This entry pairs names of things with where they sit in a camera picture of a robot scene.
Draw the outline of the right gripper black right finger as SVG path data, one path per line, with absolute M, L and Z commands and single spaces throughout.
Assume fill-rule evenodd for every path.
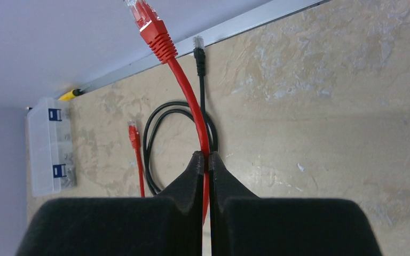
M 261 198 L 209 157 L 213 255 L 381 255 L 363 210 L 338 198 Z

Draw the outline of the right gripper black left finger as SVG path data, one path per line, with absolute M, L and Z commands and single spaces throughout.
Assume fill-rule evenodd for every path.
M 44 203 L 17 255 L 201 255 L 204 156 L 154 197 L 71 197 Z

